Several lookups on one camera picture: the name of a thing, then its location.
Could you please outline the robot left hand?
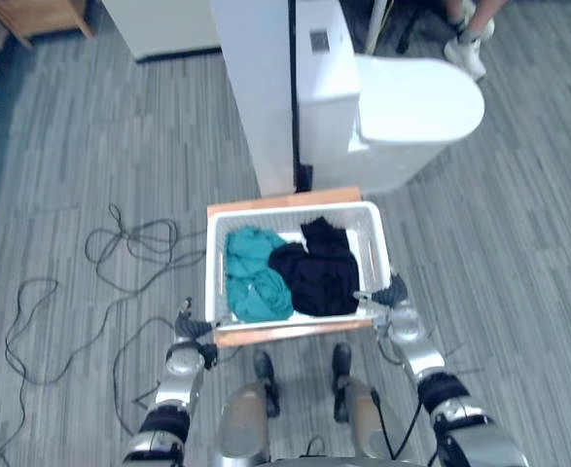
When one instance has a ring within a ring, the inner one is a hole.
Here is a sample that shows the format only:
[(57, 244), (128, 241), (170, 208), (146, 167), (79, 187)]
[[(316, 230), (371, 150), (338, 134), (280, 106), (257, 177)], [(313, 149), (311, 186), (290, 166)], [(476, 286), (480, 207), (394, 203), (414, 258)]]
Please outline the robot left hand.
[(192, 298), (187, 297), (183, 302), (174, 323), (174, 332), (178, 340), (196, 341), (211, 333), (216, 323), (195, 319), (192, 317)]

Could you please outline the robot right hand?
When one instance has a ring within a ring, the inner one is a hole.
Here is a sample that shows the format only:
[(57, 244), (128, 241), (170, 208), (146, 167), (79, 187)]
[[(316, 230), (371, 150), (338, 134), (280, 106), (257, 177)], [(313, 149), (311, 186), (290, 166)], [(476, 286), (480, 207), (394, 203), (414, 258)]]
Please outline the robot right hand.
[(409, 299), (408, 287), (405, 280), (399, 273), (391, 274), (391, 282), (388, 287), (374, 291), (356, 291), (353, 297), (359, 302), (371, 302), (378, 305), (395, 308), (402, 302)]

